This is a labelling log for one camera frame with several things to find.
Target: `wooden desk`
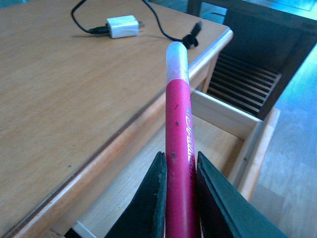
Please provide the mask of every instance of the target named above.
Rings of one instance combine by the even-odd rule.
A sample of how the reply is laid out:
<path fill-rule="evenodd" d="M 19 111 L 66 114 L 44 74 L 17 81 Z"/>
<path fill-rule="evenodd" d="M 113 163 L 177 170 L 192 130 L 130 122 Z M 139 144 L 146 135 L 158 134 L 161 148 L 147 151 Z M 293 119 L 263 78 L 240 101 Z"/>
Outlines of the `wooden desk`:
<path fill-rule="evenodd" d="M 264 119 L 317 43 L 316 1 L 189 0 L 187 12 L 199 15 L 203 1 L 227 9 L 234 37 L 224 52 L 282 73 L 257 114 Z"/>
<path fill-rule="evenodd" d="M 76 4 L 0 9 L 0 236 L 70 228 L 164 123 L 171 41 L 153 14 L 139 0 L 87 1 L 76 13 L 87 28 L 129 14 L 145 23 L 138 37 L 113 40 L 82 32 L 70 17 Z M 173 37 L 198 21 L 155 9 Z M 232 37 L 228 27 L 202 21 L 200 45 L 188 51 L 193 88 Z"/>

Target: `power adapter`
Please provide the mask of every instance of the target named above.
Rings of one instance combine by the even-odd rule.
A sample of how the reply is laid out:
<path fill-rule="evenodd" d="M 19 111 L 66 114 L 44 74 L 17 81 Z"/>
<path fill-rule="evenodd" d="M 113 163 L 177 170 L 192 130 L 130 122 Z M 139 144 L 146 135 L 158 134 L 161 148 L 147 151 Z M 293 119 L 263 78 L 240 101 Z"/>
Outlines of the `power adapter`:
<path fill-rule="evenodd" d="M 139 29 L 144 27 L 144 24 L 132 15 L 108 18 L 107 22 L 106 26 L 113 39 L 138 36 Z"/>

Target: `black cable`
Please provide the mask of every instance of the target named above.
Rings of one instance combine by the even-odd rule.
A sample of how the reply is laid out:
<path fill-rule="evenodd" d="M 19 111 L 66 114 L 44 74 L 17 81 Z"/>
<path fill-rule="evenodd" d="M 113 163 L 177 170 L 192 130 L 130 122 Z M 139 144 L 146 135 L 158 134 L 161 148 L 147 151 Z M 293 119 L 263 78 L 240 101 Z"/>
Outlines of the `black cable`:
<path fill-rule="evenodd" d="M 87 0 L 81 0 L 71 11 L 70 15 L 73 18 L 74 22 L 76 23 L 76 25 L 82 29 L 84 32 L 89 33 L 89 34 L 108 34 L 109 33 L 109 28 L 108 25 L 106 24 L 105 26 L 98 26 L 92 29 L 85 29 L 84 27 L 82 27 L 79 22 L 76 20 L 74 13 L 75 11 L 82 5 L 85 3 L 85 1 Z"/>
<path fill-rule="evenodd" d="M 153 14 L 154 14 L 154 16 L 155 16 L 155 18 L 156 18 L 156 20 L 157 20 L 158 27 L 159 27 L 159 29 L 160 29 L 160 31 L 161 31 L 161 33 L 162 33 L 163 35 L 165 35 L 167 38 L 169 38 L 169 39 L 172 40 L 172 41 L 183 42 L 182 39 L 177 39 L 177 38 L 174 38 L 174 37 L 171 37 L 171 36 L 167 35 L 167 34 L 164 32 L 164 30 L 163 30 L 163 28 L 162 28 L 162 26 L 161 26 L 161 24 L 160 24 L 159 17 L 158 17 L 158 15 L 157 15 L 157 13 L 155 12 L 155 10 L 152 8 L 152 6 L 151 6 L 147 1 L 145 1 L 145 0 L 142 0 L 142 2 L 144 2 L 145 5 L 148 6 L 149 9 L 153 12 Z"/>
<path fill-rule="evenodd" d="M 75 18 L 75 16 L 74 16 L 75 11 L 76 11 L 82 4 L 84 4 L 85 1 L 86 1 L 86 0 L 81 0 L 81 1 L 72 9 L 72 11 L 71 11 L 70 14 L 71 14 L 71 17 L 73 18 L 74 22 L 76 23 L 76 25 L 77 25 L 80 29 L 82 29 L 84 32 L 91 33 L 90 30 L 87 30 L 87 29 L 85 29 L 84 27 L 82 27 L 82 26 L 78 23 L 78 21 L 76 20 L 76 18 Z"/>

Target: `radiator vent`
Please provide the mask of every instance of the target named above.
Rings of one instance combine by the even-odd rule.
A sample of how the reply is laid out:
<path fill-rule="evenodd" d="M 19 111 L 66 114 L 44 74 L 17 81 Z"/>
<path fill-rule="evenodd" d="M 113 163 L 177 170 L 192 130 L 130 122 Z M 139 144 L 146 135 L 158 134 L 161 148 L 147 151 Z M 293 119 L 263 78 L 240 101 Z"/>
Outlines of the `radiator vent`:
<path fill-rule="evenodd" d="M 256 116 L 282 74 L 220 53 L 208 94 Z"/>

